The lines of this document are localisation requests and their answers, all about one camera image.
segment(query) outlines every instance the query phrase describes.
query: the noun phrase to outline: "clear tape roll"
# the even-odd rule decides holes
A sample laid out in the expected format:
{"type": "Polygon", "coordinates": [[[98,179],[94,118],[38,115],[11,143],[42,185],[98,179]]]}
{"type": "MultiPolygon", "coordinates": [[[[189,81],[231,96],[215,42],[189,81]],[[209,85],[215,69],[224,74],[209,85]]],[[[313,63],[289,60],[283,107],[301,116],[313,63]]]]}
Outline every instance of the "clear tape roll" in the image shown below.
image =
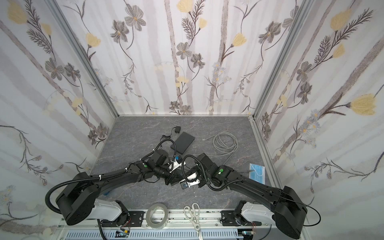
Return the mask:
{"type": "Polygon", "coordinates": [[[151,227],[152,229],[154,230],[163,229],[168,224],[168,208],[164,204],[154,204],[148,209],[145,218],[147,220],[148,226],[151,227]],[[151,220],[151,217],[153,213],[159,209],[164,211],[164,219],[159,223],[153,223],[151,220]]]}

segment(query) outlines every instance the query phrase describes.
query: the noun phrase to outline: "gray marble surface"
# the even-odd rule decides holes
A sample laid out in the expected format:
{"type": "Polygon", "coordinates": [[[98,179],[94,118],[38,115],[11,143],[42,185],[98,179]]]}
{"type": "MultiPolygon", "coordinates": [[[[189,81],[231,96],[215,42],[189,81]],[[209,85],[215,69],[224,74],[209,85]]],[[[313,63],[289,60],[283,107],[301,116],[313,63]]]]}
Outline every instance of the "gray marble surface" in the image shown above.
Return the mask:
{"type": "MultiPolygon", "coordinates": [[[[172,127],[181,126],[181,132],[187,132],[195,137],[193,143],[183,155],[195,156],[206,154],[219,154],[212,144],[212,138],[204,140],[220,131],[228,131],[236,136],[239,147],[226,163],[238,171],[248,170],[249,164],[264,165],[250,122],[247,117],[118,117],[101,155],[93,169],[93,174],[110,172],[125,168],[127,163],[139,160],[149,153],[159,143],[163,134],[169,135],[172,127]]],[[[172,140],[178,135],[173,132],[172,140]]],[[[232,145],[232,140],[224,137],[224,142],[232,145]]],[[[163,144],[163,149],[171,153],[170,143],[163,144]]],[[[211,157],[218,166],[227,156],[211,157]]],[[[193,166],[193,160],[186,160],[187,166],[193,166]]],[[[240,200],[253,202],[252,199],[234,192],[223,190],[214,192],[207,186],[198,188],[192,186],[182,190],[180,185],[165,185],[161,179],[157,183],[145,181],[122,186],[111,191],[101,199],[123,202],[128,209],[147,209],[154,203],[163,203],[169,209],[183,209],[186,205],[197,202],[202,209],[233,209],[240,200]]]]}

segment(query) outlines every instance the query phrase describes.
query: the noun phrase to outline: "scissor blade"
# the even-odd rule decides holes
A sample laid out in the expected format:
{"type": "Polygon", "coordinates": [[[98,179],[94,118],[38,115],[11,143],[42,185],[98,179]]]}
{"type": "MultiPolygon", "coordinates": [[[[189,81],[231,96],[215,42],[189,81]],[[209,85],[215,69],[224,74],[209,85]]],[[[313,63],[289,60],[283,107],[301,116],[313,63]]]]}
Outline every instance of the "scissor blade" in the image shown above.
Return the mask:
{"type": "Polygon", "coordinates": [[[197,233],[199,234],[199,240],[203,240],[203,235],[201,234],[201,230],[197,231],[197,233]]]}

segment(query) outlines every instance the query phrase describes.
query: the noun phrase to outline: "mounting plate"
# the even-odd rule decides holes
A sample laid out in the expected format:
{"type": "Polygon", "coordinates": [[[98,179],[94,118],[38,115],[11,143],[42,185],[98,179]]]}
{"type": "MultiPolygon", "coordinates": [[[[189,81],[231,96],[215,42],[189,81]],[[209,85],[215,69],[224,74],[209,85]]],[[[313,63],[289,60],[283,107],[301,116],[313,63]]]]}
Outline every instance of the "mounting plate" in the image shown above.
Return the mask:
{"type": "MultiPolygon", "coordinates": [[[[235,217],[234,211],[221,211],[221,220],[220,223],[223,224],[223,227],[231,227],[231,226],[241,226],[241,222],[239,219],[235,217]]],[[[261,222],[254,222],[256,226],[261,226],[261,222]]],[[[243,226],[252,226],[251,222],[248,222],[243,226]]]]}
{"type": "MultiPolygon", "coordinates": [[[[144,213],[145,213],[144,211],[129,211],[129,216],[131,217],[131,220],[129,222],[129,226],[130,227],[141,227],[141,224],[142,224],[143,219],[144,219],[144,213]]],[[[113,223],[113,222],[103,223],[103,222],[101,222],[101,226],[102,227],[116,227],[116,223],[113,223]]]]}

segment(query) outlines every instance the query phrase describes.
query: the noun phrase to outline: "floral wallpaper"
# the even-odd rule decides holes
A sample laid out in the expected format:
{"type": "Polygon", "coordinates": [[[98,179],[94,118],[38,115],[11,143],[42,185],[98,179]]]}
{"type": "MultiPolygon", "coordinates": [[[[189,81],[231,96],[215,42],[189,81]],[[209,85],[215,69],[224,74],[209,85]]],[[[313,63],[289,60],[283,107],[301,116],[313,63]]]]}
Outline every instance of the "floral wallpaper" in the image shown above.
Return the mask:
{"type": "Polygon", "coordinates": [[[316,0],[257,116],[283,185],[321,214],[314,240],[384,237],[383,12],[316,0]]]}
{"type": "Polygon", "coordinates": [[[301,1],[58,0],[119,114],[253,114],[301,1]]]}
{"type": "Polygon", "coordinates": [[[51,239],[46,192],[91,172],[114,117],[43,1],[0,6],[0,235],[51,239]]]}

